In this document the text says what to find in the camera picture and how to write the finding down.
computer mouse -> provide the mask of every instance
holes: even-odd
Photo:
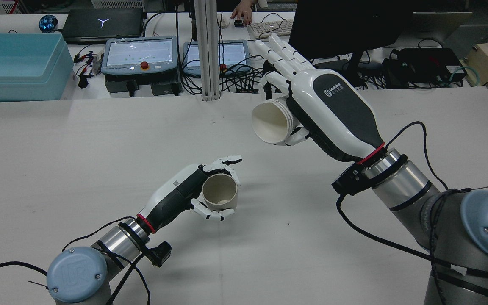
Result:
[[[227,17],[227,15],[217,14],[217,23],[219,24],[219,27],[225,29],[229,26],[229,17]]]
[[[58,26],[58,19],[54,15],[44,15],[39,20],[39,29],[43,33],[53,32]]]

aluminum extrusion pole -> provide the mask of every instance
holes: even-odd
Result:
[[[219,99],[218,26],[215,0],[195,0],[203,100]]]

human hand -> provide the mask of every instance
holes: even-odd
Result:
[[[252,23],[252,5],[254,0],[240,0],[240,3],[233,10],[231,14],[231,19],[240,20],[242,17],[242,24],[249,25]]]

laptop logo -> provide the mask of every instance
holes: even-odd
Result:
[[[107,20],[101,20],[101,19],[98,19],[98,20],[99,20],[99,21],[101,21],[101,29],[102,29],[102,28],[103,28],[103,25],[105,25],[105,22],[106,22],[106,21],[109,21],[109,20],[110,20],[110,18],[109,18],[109,19],[107,19]]]

white cup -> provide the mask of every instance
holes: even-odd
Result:
[[[215,174],[207,178],[202,188],[203,197],[211,211],[236,209],[238,185],[227,174]]]
[[[300,122],[283,99],[268,99],[252,111],[252,127],[259,139],[269,144],[282,144]]]

